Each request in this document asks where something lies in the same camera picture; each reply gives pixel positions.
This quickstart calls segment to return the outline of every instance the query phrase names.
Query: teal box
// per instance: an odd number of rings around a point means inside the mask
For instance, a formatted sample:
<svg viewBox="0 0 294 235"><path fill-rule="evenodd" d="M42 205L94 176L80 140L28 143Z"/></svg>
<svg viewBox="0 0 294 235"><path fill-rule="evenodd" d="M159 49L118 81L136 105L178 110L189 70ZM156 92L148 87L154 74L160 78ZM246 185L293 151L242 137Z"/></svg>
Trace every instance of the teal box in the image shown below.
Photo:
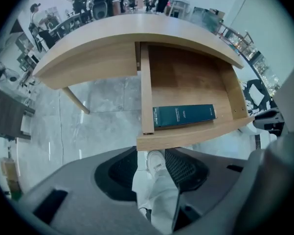
<svg viewBox="0 0 294 235"><path fill-rule="evenodd" d="M215 116L213 104L153 107L155 127L213 120Z"/></svg>

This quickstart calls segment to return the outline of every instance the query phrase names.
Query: shoe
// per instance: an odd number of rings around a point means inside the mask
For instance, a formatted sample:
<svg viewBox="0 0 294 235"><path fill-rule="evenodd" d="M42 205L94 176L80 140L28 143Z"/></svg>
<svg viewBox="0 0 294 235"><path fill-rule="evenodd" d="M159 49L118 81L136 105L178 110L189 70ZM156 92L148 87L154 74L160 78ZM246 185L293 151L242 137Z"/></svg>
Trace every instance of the shoe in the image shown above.
<svg viewBox="0 0 294 235"><path fill-rule="evenodd" d="M151 151L148 153L147 166L150 174L154 177L159 170L165 170L165 158L159 151Z"/></svg>

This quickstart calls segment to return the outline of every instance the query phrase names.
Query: white shirt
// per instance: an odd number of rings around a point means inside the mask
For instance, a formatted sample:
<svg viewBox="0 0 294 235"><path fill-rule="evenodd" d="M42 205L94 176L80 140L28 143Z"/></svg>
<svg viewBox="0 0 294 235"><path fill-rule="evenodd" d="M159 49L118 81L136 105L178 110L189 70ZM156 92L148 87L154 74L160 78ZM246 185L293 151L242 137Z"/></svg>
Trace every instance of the white shirt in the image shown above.
<svg viewBox="0 0 294 235"><path fill-rule="evenodd" d="M45 24L39 25L39 22L44 18L46 18L46 15L43 12L35 12L32 15L32 21L36 25L36 27L40 28L39 31L47 30L47 26Z"/></svg>

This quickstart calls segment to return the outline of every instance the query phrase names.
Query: open drawer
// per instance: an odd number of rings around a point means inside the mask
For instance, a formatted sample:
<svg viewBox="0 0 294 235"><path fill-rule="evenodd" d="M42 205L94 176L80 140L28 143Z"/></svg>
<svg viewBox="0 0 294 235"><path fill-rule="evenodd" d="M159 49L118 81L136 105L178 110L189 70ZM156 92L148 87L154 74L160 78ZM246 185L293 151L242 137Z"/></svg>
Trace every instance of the open drawer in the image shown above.
<svg viewBox="0 0 294 235"><path fill-rule="evenodd" d="M189 50L141 44L142 131L138 150L187 146L253 121L237 76L223 60ZM154 129L153 107L213 104L217 119Z"/></svg>

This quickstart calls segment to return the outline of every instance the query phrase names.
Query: gray tile floor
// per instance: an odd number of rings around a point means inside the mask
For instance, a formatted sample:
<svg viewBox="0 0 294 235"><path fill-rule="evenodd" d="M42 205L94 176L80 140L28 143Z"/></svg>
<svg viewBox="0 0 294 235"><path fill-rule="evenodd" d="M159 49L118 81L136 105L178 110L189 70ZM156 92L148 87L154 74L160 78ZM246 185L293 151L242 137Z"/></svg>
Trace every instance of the gray tile floor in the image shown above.
<svg viewBox="0 0 294 235"><path fill-rule="evenodd" d="M109 150L136 145L141 134L140 74L74 85L71 90L89 109L84 114L60 90L43 83L33 93L33 117L23 118L22 130L30 141L12 143L12 157L18 162L20 185L24 192L62 165ZM247 159L255 149L254 136L239 130L188 147L197 151ZM146 171L145 152L138 153L138 170L133 190L138 204L145 202L151 183Z"/></svg>

